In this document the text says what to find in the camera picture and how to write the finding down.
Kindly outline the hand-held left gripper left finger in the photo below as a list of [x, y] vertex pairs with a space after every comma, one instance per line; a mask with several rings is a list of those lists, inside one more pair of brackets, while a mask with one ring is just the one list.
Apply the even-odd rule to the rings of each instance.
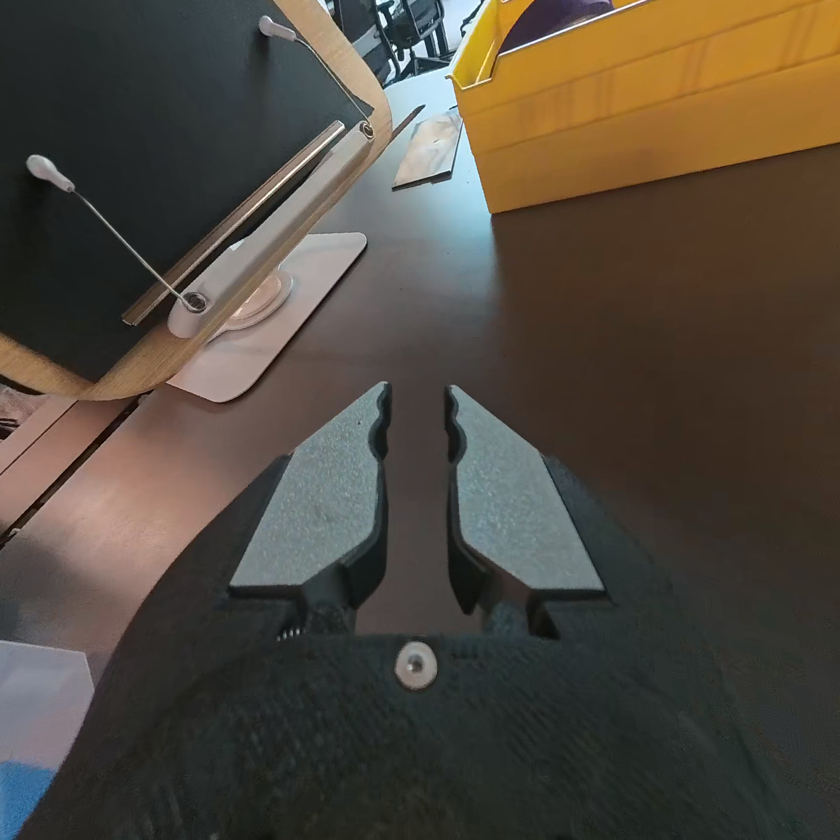
[[379, 382], [295, 448], [231, 595], [361, 606], [384, 579], [392, 386]]

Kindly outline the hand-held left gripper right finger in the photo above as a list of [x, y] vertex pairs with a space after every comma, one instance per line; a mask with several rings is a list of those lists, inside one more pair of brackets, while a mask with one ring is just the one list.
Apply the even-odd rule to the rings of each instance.
[[465, 614], [600, 599], [606, 587], [538, 449], [446, 389], [448, 577]]

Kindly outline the pale desk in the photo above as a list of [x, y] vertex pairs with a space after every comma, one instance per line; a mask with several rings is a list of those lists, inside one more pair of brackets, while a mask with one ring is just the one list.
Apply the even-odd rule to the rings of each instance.
[[51, 396], [2, 442], [2, 548], [110, 439], [146, 396], [143, 393], [111, 402]]

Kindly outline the white and blue packet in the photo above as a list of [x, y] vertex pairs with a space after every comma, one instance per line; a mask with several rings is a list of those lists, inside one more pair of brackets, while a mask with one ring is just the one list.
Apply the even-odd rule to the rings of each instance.
[[48, 781], [71, 750], [93, 696], [80, 651], [1, 643], [2, 793]]

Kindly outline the silver foil pouch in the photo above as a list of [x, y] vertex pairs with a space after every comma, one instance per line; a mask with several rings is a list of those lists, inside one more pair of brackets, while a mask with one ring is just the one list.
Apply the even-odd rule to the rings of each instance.
[[450, 180], [462, 130], [463, 120], [457, 106], [421, 121], [413, 129], [392, 190]]

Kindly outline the blue cloth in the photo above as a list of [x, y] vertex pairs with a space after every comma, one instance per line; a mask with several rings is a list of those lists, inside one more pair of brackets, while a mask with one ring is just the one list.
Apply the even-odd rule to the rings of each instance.
[[1, 763], [1, 838], [15, 839], [56, 776], [56, 770], [15, 761]]

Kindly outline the black wooden book stand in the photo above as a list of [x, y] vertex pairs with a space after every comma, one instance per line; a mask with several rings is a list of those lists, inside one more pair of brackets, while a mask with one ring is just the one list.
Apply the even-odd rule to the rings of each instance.
[[380, 82], [319, 2], [2, 2], [2, 383], [111, 400], [192, 351], [173, 287], [335, 122], [390, 140]]

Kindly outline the yellow plastic bin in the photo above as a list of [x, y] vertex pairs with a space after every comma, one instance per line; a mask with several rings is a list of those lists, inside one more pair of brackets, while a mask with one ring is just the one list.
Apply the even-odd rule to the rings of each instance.
[[614, 4], [504, 49], [533, 2], [489, 2], [464, 37], [492, 214], [838, 143], [838, 1]]

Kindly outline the black office chair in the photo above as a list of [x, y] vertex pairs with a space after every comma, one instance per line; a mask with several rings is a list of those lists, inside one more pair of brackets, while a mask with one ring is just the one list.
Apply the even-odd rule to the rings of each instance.
[[443, 2], [374, 2], [373, 14], [394, 82], [448, 67], [455, 52], [448, 46]]

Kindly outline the dark purple item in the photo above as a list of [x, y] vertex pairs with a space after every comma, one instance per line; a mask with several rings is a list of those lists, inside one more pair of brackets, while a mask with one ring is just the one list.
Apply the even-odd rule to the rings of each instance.
[[531, 44], [570, 26], [612, 12], [612, 1], [534, 1], [501, 43], [500, 53]]

